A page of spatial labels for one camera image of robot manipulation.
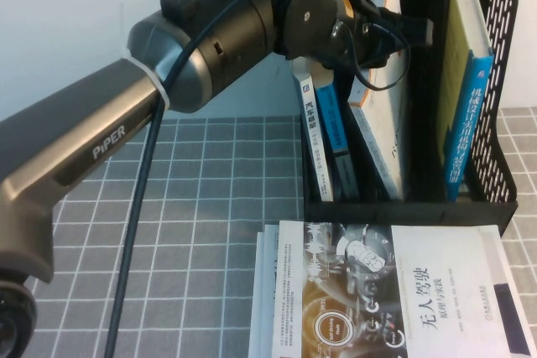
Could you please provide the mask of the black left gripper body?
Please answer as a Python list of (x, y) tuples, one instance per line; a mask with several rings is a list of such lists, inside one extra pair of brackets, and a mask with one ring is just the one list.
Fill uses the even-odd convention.
[(284, 55), (336, 70), (383, 67), (404, 48), (402, 19), (369, 0), (285, 0)]

